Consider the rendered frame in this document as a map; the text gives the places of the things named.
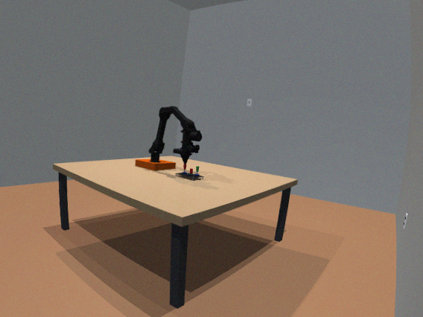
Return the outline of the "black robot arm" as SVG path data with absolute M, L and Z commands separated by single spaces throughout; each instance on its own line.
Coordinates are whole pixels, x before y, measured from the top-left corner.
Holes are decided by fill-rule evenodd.
M 156 136 L 156 140 L 153 142 L 152 146 L 148 150 L 151 153 L 150 161 L 151 162 L 160 162 L 159 153 L 162 153 L 165 143 L 163 143 L 163 135 L 165 131 L 165 125 L 167 119 L 171 114 L 174 114 L 178 120 L 181 122 L 182 126 L 182 139 L 191 140 L 191 141 L 200 141 L 202 135 L 200 130 L 197 130 L 194 122 L 187 119 L 181 111 L 178 110 L 176 106 L 162 107 L 159 111 L 159 128 Z M 196 153 L 200 149 L 200 145 L 187 144 L 186 150 L 188 149 L 191 153 Z M 155 151 L 155 152 L 154 152 Z

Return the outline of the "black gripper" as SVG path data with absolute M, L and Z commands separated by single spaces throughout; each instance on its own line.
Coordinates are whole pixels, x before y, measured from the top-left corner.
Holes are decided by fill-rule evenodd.
M 182 143 L 182 147 L 180 147 L 180 149 L 175 148 L 174 153 L 180 154 L 182 157 L 183 163 L 186 164 L 189 156 L 192 155 L 192 153 L 188 149 L 186 150 L 185 147 L 187 144 L 191 144 L 192 142 L 191 140 L 182 140 L 181 143 Z

